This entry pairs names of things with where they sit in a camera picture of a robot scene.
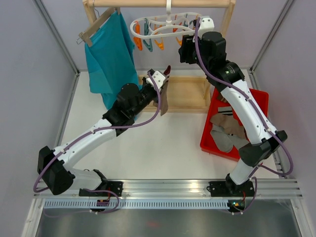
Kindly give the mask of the beige sock maroon striped cuff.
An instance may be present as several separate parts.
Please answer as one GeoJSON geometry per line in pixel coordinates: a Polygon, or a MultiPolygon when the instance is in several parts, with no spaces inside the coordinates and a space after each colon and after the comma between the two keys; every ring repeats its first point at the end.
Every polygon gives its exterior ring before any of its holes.
{"type": "Polygon", "coordinates": [[[160,106],[158,102],[154,101],[153,105],[159,109],[160,115],[163,116],[168,111],[168,101],[167,101],[167,89],[169,83],[169,77],[171,73],[171,66],[168,65],[163,74],[167,77],[167,81],[164,83],[163,87],[160,89],[160,106]]]}

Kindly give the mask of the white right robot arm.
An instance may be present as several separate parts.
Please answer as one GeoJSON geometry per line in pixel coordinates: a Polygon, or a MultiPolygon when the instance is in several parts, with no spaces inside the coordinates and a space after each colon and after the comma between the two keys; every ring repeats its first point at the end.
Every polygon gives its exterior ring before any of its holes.
{"type": "Polygon", "coordinates": [[[197,64],[207,80],[228,101],[241,121],[249,143],[238,150],[240,159],[226,178],[225,191],[232,196],[245,190],[250,175],[279,147],[287,134],[277,130],[254,99],[239,66],[226,59],[226,40],[219,32],[184,35],[179,49],[182,63],[197,64]]]}

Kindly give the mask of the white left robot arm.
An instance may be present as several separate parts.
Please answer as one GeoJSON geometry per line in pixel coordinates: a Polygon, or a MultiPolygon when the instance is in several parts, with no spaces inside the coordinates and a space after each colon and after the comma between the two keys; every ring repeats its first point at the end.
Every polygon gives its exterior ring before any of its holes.
{"type": "Polygon", "coordinates": [[[139,89],[133,83],[125,84],[110,109],[89,130],[64,145],[39,151],[38,178],[33,186],[35,193],[50,190],[60,195],[67,190],[78,190],[83,197],[107,192],[108,180],[98,169],[79,170],[74,165],[103,143],[117,138],[130,128],[140,127],[152,121],[136,124],[135,118],[151,102],[161,108],[162,95],[167,83],[152,83],[149,79],[139,89]]]}

